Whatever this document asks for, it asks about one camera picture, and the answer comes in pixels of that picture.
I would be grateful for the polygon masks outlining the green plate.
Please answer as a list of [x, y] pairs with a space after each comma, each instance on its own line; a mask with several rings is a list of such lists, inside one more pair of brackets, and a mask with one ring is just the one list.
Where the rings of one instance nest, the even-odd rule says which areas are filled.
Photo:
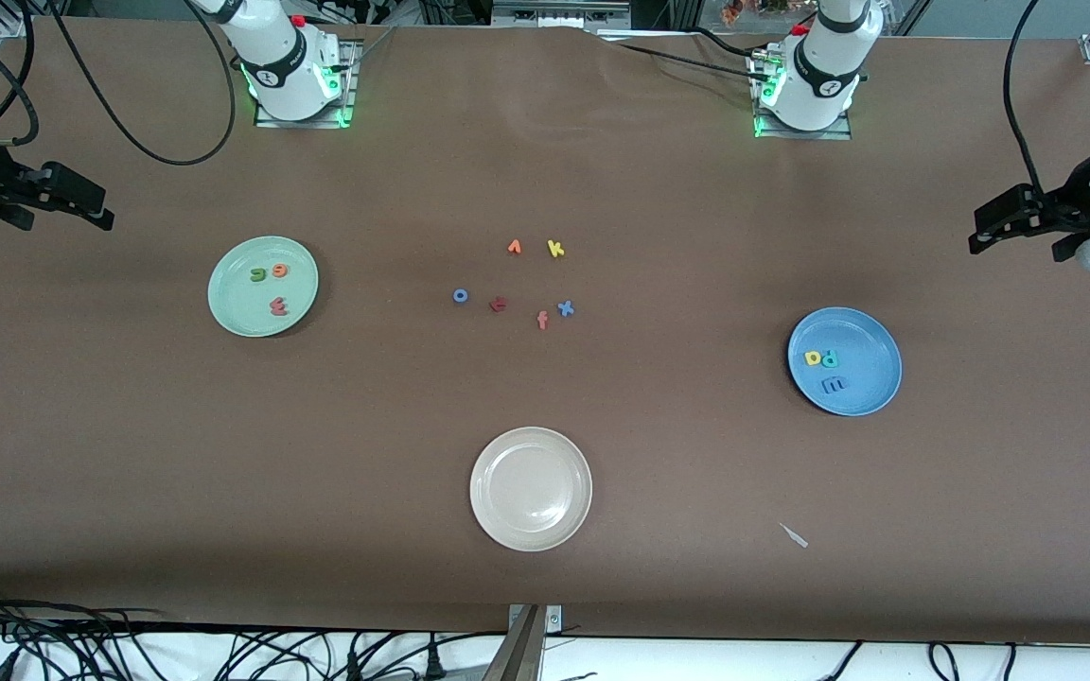
[[[272, 264], [284, 263], [286, 277], [272, 277]], [[268, 279], [251, 283], [250, 270], [267, 269]], [[319, 292], [319, 268], [308, 247], [293, 238], [259, 236], [226, 252], [209, 276], [207, 302], [221, 327], [245, 338], [289, 331], [314, 306]], [[284, 297], [287, 315], [272, 316], [269, 302]]]

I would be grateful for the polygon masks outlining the blue plate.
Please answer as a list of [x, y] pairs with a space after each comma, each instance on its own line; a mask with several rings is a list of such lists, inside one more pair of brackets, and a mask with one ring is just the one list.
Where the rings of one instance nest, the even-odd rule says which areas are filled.
[[[808, 366], [806, 352], [835, 350], [839, 366]], [[786, 349], [788, 370], [800, 396], [819, 410], [840, 417], [864, 417], [891, 404], [904, 376], [899, 348], [873, 316], [853, 307], [813, 311], [797, 323]], [[824, 393], [827, 376], [844, 376], [847, 391]]]

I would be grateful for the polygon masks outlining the brown table cover sheet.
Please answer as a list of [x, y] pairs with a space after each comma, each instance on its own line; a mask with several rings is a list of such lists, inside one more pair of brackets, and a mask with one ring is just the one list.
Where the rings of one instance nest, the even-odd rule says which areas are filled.
[[[0, 224], [0, 598], [1090, 642], [1090, 272], [1051, 238], [966, 247], [1024, 177], [1004, 54], [879, 42], [851, 141], [792, 141], [754, 138], [730, 75], [581, 31], [410, 27], [360, 66], [350, 129], [245, 120], [170, 167], [39, 22], [43, 129], [14, 155], [90, 177], [116, 228]], [[259, 236], [308, 247], [319, 289], [289, 331], [245, 338], [207, 285]], [[792, 329], [831, 306], [900, 350], [874, 414], [792, 382]], [[529, 426], [570, 437], [594, 484], [543, 552], [493, 542], [468, 492], [484, 446]]]

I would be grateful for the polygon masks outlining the orange plastic toys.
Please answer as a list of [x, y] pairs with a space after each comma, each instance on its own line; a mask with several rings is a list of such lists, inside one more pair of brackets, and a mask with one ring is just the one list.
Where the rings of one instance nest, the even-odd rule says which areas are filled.
[[806, 12], [818, 9], [818, 0], [724, 0], [720, 21], [734, 26], [740, 19], [749, 21], [784, 21], [796, 23]]

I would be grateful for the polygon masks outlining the beige plate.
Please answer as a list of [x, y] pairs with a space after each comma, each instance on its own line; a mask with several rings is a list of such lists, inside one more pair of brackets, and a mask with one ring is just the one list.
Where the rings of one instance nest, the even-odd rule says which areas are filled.
[[574, 441], [545, 427], [493, 437], [476, 458], [468, 500], [479, 526], [504, 548], [543, 552], [564, 546], [588, 521], [594, 484]]

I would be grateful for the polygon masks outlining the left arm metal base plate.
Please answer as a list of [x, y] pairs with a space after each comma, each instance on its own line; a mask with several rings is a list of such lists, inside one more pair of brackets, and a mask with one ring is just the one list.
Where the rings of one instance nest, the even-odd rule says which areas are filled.
[[756, 138], [848, 141], [852, 137], [847, 111], [860, 74], [826, 78], [813, 72], [807, 78], [800, 60], [782, 42], [754, 48], [744, 57], [751, 85], [753, 133]]

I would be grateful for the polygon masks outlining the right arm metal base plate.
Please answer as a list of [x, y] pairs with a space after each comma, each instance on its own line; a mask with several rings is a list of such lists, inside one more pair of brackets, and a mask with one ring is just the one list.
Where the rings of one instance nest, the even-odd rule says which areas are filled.
[[351, 125], [360, 83], [363, 39], [341, 40], [307, 26], [306, 54], [284, 77], [270, 68], [242, 65], [256, 102], [258, 127], [341, 130]]

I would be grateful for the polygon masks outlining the aluminium frame crossbar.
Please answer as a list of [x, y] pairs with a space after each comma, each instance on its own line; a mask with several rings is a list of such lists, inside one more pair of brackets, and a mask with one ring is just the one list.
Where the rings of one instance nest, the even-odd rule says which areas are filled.
[[628, 0], [492, 0], [491, 26], [630, 31]]

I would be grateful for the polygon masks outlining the small metal bracket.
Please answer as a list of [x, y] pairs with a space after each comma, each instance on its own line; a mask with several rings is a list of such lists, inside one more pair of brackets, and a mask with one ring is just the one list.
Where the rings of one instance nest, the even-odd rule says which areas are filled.
[[[524, 604], [511, 604], [509, 607], [509, 629], [514, 625], [514, 621], [518, 620], [519, 613], [526, 608]], [[561, 604], [548, 604], [548, 606], [541, 606], [542, 612], [545, 615], [545, 633], [548, 635], [561, 634], [564, 630], [564, 606]]]

